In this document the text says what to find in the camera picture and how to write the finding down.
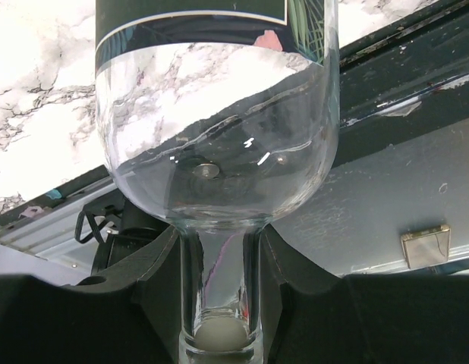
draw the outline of upside-down bottle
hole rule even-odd
[[[262,363],[260,232],[307,201],[337,148],[337,3],[97,0],[96,11],[105,165],[181,233],[178,360]]]

